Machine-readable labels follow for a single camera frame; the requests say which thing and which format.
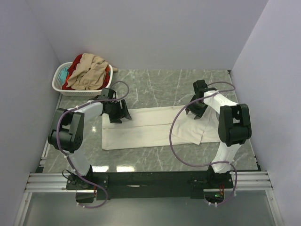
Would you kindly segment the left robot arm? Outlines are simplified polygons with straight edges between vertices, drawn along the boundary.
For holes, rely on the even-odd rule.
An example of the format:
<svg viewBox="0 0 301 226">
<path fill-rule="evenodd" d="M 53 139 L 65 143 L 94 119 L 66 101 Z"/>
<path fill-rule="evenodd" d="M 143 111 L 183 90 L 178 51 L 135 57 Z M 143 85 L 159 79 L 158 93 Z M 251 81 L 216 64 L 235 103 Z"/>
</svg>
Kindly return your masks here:
<svg viewBox="0 0 301 226">
<path fill-rule="evenodd" d="M 58 108 L 53 116 L 48 133 L 48 143 L 64 156 L 69 163 L 71 174 L 83 189 L 93 186 L 94 177 L 81 146 L 85 122 L 96 116 L 106 115 L 109 123 L 121 123 L 122 119 L 132 119 L 126 101 L 116 97 L 116 91 L 104 88 L 101 94 L 86 103 L 69 108 Z"/>
</svg>

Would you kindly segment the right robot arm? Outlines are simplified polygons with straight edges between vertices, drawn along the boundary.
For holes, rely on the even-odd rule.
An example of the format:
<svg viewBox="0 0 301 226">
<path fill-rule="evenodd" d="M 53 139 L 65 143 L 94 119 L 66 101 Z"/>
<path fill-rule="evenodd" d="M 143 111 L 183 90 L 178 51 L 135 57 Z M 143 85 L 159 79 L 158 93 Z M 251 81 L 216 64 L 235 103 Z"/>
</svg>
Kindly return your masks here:
<svg viewBox="0 0 301 226">
<path fill-rule="evenodd" d="M 251 121 L 246 104 L 238 104 L 226 98 L 223 91 L 210 88 L 204 80 L 193 83 L 194 96 L 185 112 L 192 113 L 195 120 L 204 118 L 206 110 L 212 110 L 218 120 L 217 132 L 220 140 L 213 164 L 208 166 L 207 184 L 217 188 L 226 181 L 238 149 L 251 137 Z"/>
</svg>

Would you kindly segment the cream white t-shirt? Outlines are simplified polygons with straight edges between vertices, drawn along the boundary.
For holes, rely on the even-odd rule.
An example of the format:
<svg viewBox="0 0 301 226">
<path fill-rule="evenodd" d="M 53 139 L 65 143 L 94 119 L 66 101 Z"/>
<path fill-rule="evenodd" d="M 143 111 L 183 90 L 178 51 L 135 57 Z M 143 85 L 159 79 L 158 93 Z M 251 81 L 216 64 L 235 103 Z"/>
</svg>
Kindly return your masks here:
<svg viewBox="0 0 301 226">
<path fill-rule="evenodd" d="M 109 123 L 102 116 L 102 149 L 117 150 L 143 147 L 168 146 L 169 144 L 219 143 L 218 120 L 212 110 L 204 118 L 195 120 L 192 113 L 176 114 L 181 106 L 130 109 L 131 120 L 121 124 Z"/>
</svg>

